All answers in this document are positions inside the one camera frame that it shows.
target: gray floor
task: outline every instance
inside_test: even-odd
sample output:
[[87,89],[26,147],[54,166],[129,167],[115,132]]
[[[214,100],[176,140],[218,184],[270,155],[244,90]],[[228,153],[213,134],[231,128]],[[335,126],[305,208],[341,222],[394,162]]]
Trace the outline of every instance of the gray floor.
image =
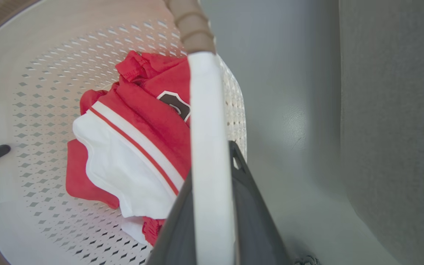
[[202,0],[244,94],[248,164],[291,255],[398,264],[348,203],[339,174],[337,0]]

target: gray wall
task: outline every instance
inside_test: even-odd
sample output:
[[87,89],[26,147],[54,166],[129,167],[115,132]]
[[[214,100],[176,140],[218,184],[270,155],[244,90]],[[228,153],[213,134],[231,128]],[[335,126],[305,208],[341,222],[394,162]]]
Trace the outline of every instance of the gray wall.
[[358,216],[424,264],[424,0],[340,0],[342,157]]
[[240,83],[248,165],[293,256],[396,265],[348,203],[339,173],[336,0],[202,0]]

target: gray fabric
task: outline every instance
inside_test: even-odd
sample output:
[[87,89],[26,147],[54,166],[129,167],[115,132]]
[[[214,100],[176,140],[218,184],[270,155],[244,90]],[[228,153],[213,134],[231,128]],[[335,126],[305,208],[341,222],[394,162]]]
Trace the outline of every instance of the gray fabric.
[[350,201],[404,265],[424,264],[424,0],[340,0]]

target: white fabric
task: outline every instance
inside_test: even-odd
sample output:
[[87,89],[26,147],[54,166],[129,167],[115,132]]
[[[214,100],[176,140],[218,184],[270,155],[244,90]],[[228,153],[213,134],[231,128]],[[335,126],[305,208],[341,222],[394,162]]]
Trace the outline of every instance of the white fabric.
[[150,245],[142,232],[143,218],[140,216],[132,216],[131,218],[124,218],[121,224],[122,231],[131,236],[135,241],[143,245]]
[[[181,190],[184,180],[179,174],[179,172],[176,170],[173,164],[171,164],[168,158],[166,158],[166,156],[161,152],[161,150],[158,149],[145,135],[143,135],[141,131],[139,131],[131,123],[126,121],[118,113],[114,112],[108,106],[102,104],[99,101],[93,104],[92,108],[101,113],[106,119],[108,119],[112,124],[117,126],[130,138],[134,139],[161,166],[161,168],[171,179],[171,182],[173,182],[173,184],[175,185],[176,189],[178,191]],[[142,158],[144,158],[145,163],[148,163],[153,166],[151,162],[144,156],[142,156]],[[163,186],[170,190],[170,186],[165,181],[165,178],[158,172],[158,170],[155,169],[155,172],[157,173],[158,178],[162,182]]]
[[88,178],[119,198],[123,217],[167,218],[175,194],[133,144],[91,111],[73,122],[73,132],[88,150]]

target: number patch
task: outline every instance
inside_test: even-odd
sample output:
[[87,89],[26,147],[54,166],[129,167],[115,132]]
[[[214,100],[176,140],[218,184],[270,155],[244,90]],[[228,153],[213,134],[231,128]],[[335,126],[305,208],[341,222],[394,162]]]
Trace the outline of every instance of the number patch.
[[177,93],[163,91],[157,99],[171,106],[184,121],[187,121],[189,118],[191,106],[184,102]]

